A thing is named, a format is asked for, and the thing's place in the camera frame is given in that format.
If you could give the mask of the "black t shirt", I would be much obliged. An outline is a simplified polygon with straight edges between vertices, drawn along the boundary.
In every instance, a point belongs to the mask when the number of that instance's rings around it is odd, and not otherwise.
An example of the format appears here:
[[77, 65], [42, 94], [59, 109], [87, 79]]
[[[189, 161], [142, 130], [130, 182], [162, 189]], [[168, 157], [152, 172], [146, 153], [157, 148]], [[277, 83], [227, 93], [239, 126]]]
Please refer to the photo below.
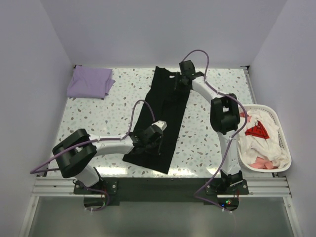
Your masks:
[[177, 76], [178, 73], [156, 67], [151, 88], [145, 97], [145, 101], [153, 110], [155, 119], [167, 123], [167, 128], [163, 131], [160, 154], [128, 154], [123, 157], [123, 161], [168, 173], [190, 95], [189, 91], [175, 90]]

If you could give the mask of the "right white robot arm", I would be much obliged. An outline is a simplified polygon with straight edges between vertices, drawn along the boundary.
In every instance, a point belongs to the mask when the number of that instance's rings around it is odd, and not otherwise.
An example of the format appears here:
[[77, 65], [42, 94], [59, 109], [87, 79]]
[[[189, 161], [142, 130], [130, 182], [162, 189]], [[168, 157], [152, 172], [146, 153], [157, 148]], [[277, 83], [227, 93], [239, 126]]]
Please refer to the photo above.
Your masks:
[[222, 161], [218, 170], [202, 188], [206, 192], [221, 195], [249, 194], [237, 158], [237, 133], [240, 123], [237, 97], [233, 93], [221, 92], [214, 97], [213, 87], [205, 81], [206, 73], [197, 72], [191, 60], [181, 61], [179, 67], [180, 74], [176, 77], [175, 89], [193, 90], [210, 103], [210, 124], [220, 142]]

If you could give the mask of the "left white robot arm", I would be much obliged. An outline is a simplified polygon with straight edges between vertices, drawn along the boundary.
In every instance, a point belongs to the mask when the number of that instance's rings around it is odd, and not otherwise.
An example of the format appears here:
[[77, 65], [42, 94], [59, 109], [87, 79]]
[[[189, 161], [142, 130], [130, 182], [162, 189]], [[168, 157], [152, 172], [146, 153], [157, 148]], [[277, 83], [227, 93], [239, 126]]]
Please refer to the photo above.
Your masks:
[[167, 128], [164, 121], [156, 121], [145, 130], [131, 132], [127, 136], [100, 137], [89, 135], [85, 129], [79, 129], [56, 145], [52, 152], [64, 178], [76, 178], [92, 194], [102, 189], [101, 176], [89, 165], [97, 156], [110, 154], [159, 155], [163, 132]]

